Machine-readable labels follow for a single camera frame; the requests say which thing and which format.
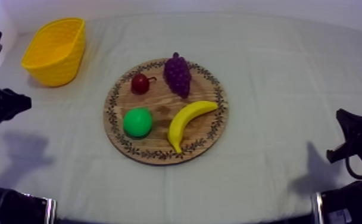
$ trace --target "green fruit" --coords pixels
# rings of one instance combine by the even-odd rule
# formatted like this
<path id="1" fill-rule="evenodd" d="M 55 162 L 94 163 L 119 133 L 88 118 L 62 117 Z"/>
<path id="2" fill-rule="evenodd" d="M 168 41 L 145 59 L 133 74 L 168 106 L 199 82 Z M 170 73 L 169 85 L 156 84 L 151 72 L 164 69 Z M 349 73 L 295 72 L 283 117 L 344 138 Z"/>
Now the green fruit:
<path id="1" fill-rule="evenodd" d="M 131 137 L 143 137 L 152 128 L 152 115 L 147 108 L 129 110 L 124 116 L 124 130 Z"/>

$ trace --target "purple grapes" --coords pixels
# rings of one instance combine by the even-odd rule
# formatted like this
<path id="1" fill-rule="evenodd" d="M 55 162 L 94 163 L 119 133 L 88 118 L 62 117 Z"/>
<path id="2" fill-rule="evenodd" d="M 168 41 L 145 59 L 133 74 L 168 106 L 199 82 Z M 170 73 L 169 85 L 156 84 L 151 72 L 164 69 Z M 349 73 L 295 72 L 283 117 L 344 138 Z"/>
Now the purple grapes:
<path id="1" fill-rule="evenodd" d="M 164 65 L 164 79 L 173 93 L 188 97 L 192 76 L 185 59 L 176 52 Z"/>

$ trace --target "table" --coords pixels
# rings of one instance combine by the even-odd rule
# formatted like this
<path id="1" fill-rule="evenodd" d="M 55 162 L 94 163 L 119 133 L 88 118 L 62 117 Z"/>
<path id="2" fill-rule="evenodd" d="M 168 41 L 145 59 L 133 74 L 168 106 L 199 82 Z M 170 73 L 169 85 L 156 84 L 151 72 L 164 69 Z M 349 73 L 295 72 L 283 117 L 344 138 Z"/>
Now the table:
<path id="1" fill-rule="evenodd" d="M 252 223 L 307 213 L 310 194 L 353 181 L 325 155 L 344 141 L 335 111 L 362 115 L 362 32 L 261 14 L 105 18 L 87 22 L 79 74 L 59 88 L 21 68 L 32 37 L 0 68 L 1 88 L 33 100 L 0 125 L 0 186 L 58 200 L 62 218 Z M 201 157 L 146 166 L 107 138 L 105 97 L 131 67 L 175 51 L 221 81 L 228 124 Z"/>

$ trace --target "round wooden tray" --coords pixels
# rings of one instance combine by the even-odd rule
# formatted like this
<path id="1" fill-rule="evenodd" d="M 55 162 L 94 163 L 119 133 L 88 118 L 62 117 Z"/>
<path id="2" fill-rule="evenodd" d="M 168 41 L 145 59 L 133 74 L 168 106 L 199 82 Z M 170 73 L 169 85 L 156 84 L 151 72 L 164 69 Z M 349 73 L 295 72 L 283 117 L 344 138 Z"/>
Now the round wooden tray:
<path id="1" fill-rule="evenodd" d="M 163 79 L 167 59 L 148 61 L 129 70 L 110 89 L 104 107 L 105 131 L 113 145 L 133 160 L 156 166 L 179 164 L 201 155 L 220 137 L 228 118 L 228 101 L 220 82 L 195 63 L 188 62 L 192 75 L 188 98 L 173 94 Z M 157 78 L 143 95 L 130 90 L 132 78 L 139 73 Z M 177 154 L 167 141 L 168 127 L 181 108 L 199 100 L 215 101 L 219 109 L 187 125 L 181 143 L 183 152 Z M 146 107 L 152 113 L 152 131 L 144 139 L 132 139 L 123 130 L 123 117 L 136 107 Z"/>

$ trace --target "plastic fruit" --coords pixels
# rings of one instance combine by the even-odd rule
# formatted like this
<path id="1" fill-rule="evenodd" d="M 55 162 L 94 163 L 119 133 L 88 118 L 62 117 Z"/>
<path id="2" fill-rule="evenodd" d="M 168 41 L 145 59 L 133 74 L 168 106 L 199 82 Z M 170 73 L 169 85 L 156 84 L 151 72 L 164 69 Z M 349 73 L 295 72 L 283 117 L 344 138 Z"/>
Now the plastic fruit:
<path id="1" fill-rule="evenodd" d="M 144 74 L 137 74 L 131 81 L 131 90 L 136 94 L 144 94 L 149 90 L 149 81 L 156 80 L 155 77 L 147 78 Z"/>
<path id="2" fill-rule="evenodd" d="M 124 116 L 123 127 L 131 137 L 144 137 L 152 128 L 152 114 L 147 108 L 129 110 Z"/>
<path id="3" fill-rule="evenodd" d="M 185 59 L 176 52 L 164 65 L 164 79 L 171 91 L 182 98 L 188 97 L 192 76 Z"/>
<path id="4" fill-rule="evenodd" d="M 181 153 L 180 143 L 185 126 L 194 118 L 216 110 L 218 105 L 210 101 L 197 101 L 182 108 L 170 123 L 167 139 L 177 153 Z"/>

